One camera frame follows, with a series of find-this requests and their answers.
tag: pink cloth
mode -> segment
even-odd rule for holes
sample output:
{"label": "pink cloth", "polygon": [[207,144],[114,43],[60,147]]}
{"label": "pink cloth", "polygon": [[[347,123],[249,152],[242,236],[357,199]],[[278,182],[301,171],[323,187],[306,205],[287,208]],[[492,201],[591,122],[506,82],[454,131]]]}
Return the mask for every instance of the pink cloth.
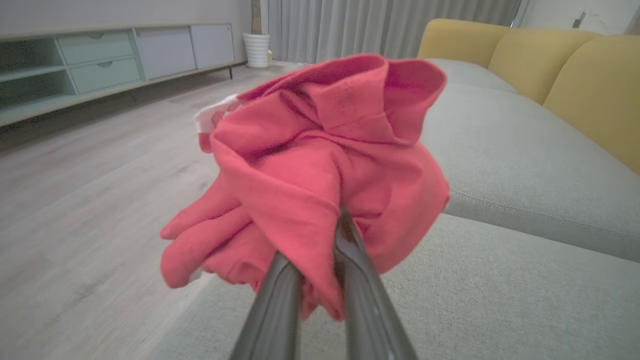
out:
{"label": "pink cloth", "polygon": [[420,60],[361,54],[268,81],[204,109],[200,146],[220,166],[213,185],[161,236],[172,288],[200,266],[257,291],[276,249],[305,277],[303,317],[344,318],[333,237],[344,204],[379,273],[402,261],[449,200],[418,142],[446,82]]}

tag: gray curtain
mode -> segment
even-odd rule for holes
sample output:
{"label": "gray curtain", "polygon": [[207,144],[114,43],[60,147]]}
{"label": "gray curtain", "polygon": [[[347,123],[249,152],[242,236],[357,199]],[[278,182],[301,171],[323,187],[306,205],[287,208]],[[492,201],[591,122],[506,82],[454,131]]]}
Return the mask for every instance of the gray curtain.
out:
{"label": "gray curtain", "polygon": [[269,0],[276,59],[318,63],[356,53],[409,58],[436,18],[511,25],[520,0]]}

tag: cabinet door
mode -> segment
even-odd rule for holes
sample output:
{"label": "cabinet door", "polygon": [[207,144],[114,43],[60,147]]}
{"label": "cabinet door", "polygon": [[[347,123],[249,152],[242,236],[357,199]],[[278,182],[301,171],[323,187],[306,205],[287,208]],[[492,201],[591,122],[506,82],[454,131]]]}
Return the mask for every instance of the cabinet door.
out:
{"label": "cabinet door", "polygon": [[196,69],[188,27],[137,29],[136,34],[147,79]]}
{"label": "cabinet door", "polygon": [[194,25],[191,36],[198,69],[234,62],[231,25]]}

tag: yellow backrest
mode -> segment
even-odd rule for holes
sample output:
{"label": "yellow backrest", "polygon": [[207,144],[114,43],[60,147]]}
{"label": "yellow backrest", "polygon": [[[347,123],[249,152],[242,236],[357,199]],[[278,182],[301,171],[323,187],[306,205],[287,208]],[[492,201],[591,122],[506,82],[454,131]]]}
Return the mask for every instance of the yellow backrest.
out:
{"label": "yellow backrest", "polygon": [[467,61],[487,67],[495,45],[509,28],[451,19],[429,21],[424,30],[419,58]]}
{"label": "yellow backrest", "polygon": [[567,59],[595,37],[586,31],[511,29],[495,46],[488,69],[542,104]]}
{"label": "yellow backrest", "polygon": [[640,36],[598,37],[581,46],[544,106],[640,174]]}

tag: gray sofa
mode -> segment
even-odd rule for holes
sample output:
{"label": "gray sofa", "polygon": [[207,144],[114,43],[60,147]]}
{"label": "gray sofa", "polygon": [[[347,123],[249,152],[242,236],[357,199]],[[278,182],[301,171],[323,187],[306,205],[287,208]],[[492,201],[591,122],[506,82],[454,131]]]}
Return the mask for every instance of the gray sofa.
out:
{"label": "gray sofa", "polygon": [[[478,65],[449,84],[422,143],[451,201],[383,275],[421,359],[640,359],[640,177]],[[226,359],[253,295],[214,280],[156,359]],[[303,359],[345,359],[344,324],[303,324]]]}

